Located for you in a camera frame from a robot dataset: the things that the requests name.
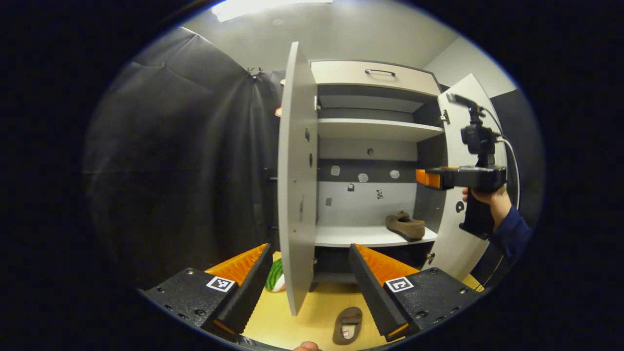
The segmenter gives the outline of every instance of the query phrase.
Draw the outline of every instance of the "yellow floor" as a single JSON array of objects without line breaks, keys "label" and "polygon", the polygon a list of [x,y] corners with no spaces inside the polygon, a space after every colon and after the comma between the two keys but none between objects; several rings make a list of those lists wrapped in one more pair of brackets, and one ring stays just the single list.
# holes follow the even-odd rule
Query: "yellow floor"
[{"label": "yellow floor", "polygon": [[[273,254],[273,260],[280,257],[279,252]],[[468,276],[463,283],[473,289],[479,286],[472,276]],[[336,317],[351,306],[362,310],[359,336],[350,345],[336,345],[331,340]],[[243,335],[288,350],[304,341],[316,342],[324,351],[362,350],[386,344],[386,339],[377,331],[362,293],[353,284],[318,284],[314,291],[308,293],[296,317],[290,315],[285,291],[269,292],[263,289]]]}]

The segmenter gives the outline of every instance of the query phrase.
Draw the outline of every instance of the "shoe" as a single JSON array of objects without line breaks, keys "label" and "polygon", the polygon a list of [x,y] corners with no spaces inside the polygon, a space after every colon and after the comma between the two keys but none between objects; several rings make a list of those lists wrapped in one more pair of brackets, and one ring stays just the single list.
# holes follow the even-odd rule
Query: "shoe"
[{"label": "shoe", "polygon": [[409,214],[403,211],[400,211],[398,215],[387,216],[386,227],[407,241],[421,240],[425,236],[424,220],[410,218]]},{"label": "shoe", "polygon": [[336,345],[349,345],[359,335],[362,328],[362,310],[349,307],[336,318],[333,341]]}]

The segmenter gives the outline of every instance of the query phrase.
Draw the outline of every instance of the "ceiling light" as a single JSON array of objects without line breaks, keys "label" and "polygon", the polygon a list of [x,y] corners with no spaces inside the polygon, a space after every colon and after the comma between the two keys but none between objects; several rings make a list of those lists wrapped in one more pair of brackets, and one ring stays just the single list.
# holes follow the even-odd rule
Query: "ceiling light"
[{"label": "ceiling light", "polygon": [[211,8],[219,21],[229,21],[238,16],[262,11],[271,7],[292,4],[318,4],[329,3],[333,0],[226,0]]}]

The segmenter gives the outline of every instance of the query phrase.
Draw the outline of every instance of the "white shelf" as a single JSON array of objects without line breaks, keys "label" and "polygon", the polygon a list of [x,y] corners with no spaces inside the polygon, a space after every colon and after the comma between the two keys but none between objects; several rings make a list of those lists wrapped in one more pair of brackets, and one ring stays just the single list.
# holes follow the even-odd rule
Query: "white shelf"
[{"label": "white shelf", "polygon": [[318,119],[318,134],[326,139],[376,139],[419,142],[443,132],[444,129],[440,127],[378,119]]},{"label": "white shelf", "polygon": [[402,236],[391,232],[385,225],[369,227],[330,227],[316,226],[316,246],[349,247],[352,243],[366,247],[401,246],[434,241],[437,234],[425,227],[425,236],[421,240],[409,242]]}]

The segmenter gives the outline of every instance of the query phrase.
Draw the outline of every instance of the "open cabinet door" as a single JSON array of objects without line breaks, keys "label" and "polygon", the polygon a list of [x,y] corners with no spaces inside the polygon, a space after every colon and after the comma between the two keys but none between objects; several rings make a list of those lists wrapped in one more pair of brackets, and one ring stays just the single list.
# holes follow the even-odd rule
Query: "open cabinet door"
[{"label": "open cabinet door", "polygon": [[278,146],[278,223],[286,295],[297,315],[314,276],[316,82],[299,42],[290,48]]},{"label": "open cabinet door", "polygon": [[[460,132],[462,128],[470,124],[468,108],[450,103],[446,97],[449,92],[475,101],[478,105],[491,111],[496,119],[498,117],[483,87],[472,74],[463,78],[437,98],[440,111],[446,110],[451,122],[450,124],[444,123],[449,161],[447,166],[474,166],[477,164],[477,155],[468,153],[468,146],[462,142]],[[500,132],[488,113],[481,120],[484,127]],[[507,167],[507,156],[503,143],[496,143],[494,160],[496,165]],[[438,267],[460,281],[468,276],[489,245],[489,241],[482,240],[459,228],[459,224],[464,221],[466,216],[466,203],[462,201],[462,189],[462,187],[455,187],[447,190],[440,229],[431,248],[431,253],[435,256],[431,262],[427,260],[422,267],[422,270]]]}]

